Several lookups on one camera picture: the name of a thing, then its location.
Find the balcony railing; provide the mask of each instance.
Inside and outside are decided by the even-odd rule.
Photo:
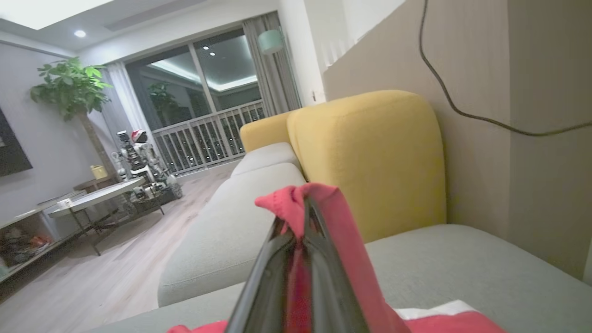
[[[243,156],[240,128],[263,118],[259,100],[153,130],[152,135],[169,169],[182,174]]]

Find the beige wall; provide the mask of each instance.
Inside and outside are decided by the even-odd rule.
[[[328,99],[378,89],[426,97],[445,143],[448,221],[582,278],[592,238],[592,130],[532,138],[455,114],[417,50],[422,6],[408,0],[330,67]],[[461,110],[532,131],[589,121],[591,7],[431,1],[426,54]]]
[[[592,120],[592,1],[508,1],[511,120]],[[509,240],[581,278],[592,238],[592,129],[511,137]]]
[[[418,52],[423,1],[408,0],[324,74],[329,100],[379,89],[418,93],[434,109],[445,144],[448,221],[506,237],[510,134],[456,115]],[[510,120],[506,1],[432,1],[426,54],[459,108]]]
[[[279,20],[303,106],[325,102],[323,78],[304,0],[279,0]]]

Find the gray seat cushion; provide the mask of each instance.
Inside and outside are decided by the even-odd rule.
[[[432,308],[461,299],[508,333],[589,333],[592,287],[485,232],[438,225],[366,245],[385,300]],[[163,333],[227,319],[243,285],[96,329]]]
[[[184,300],[164,308],[101,326],[92,333],[166,333],[175,325],[190,329],[211,322],[228,320],[244,283],[216,290],[209,294]]]
[[[189,227],[160,276],[158,304],[166,306],[246,281],[274,214],[255,199],[303,185],[293,164],[278,164],[222,183]]]
[[[231,177],[280,163],[292,163],[301,169],[292,146],[287,142],[274,143],[248,152],[234,168]]]

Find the red cloth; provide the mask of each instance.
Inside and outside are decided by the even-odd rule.
[[[307,196],[318,203],[372,333],[504,333],[494,322],[474,310],[453,315],[407,318],[408,321],[403,321],[382,296],[358,227],[345,197],[337,187],[315,183],[300,187],[288,186],[257,198],[255,205],[270,210],[286,221],[301,241],[304,234],[304,198]],[[299,242],[297,246],[288,277],[286,332],[309,333],[310,285],[305,278],[308,272],[301,255],[302,243]],[[225,327],[226,322],[216,322],[193,331],[176,326],[168,333],[223,333]]]
[[[177,325],[166,331],[166,333],[224,333],[224,330],[226,329],[226,323],[226,321],[217,321],[208,325],[200,326],[193,331],[190,331],[186,326]]]
[[[301,239],[304,235],[304,197],[307,196],[315,199],[321,210],[370,331],[409,333],[403,320],[384,301],[358,227],[345,197],[337,187],[316,183],[300,187],[287,186],[257,198],[255,205],[270,210],[286,221],[294,235]],[[288,311],[288,333],[310,332],[310,286],[307,279],[297,278],[300,274],[306,274],[304,265],[295,262],[289,286],[299,289],[299,292],[288,294],[291,297],[288,304],[294,306],[297,317],[293,316],[294,310]]]

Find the sliding glass door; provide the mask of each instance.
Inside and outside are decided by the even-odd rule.
[[[145,57],[126,68],[161,154],[177,174],[241,157],[240,128],[264,118],[242,29]]]

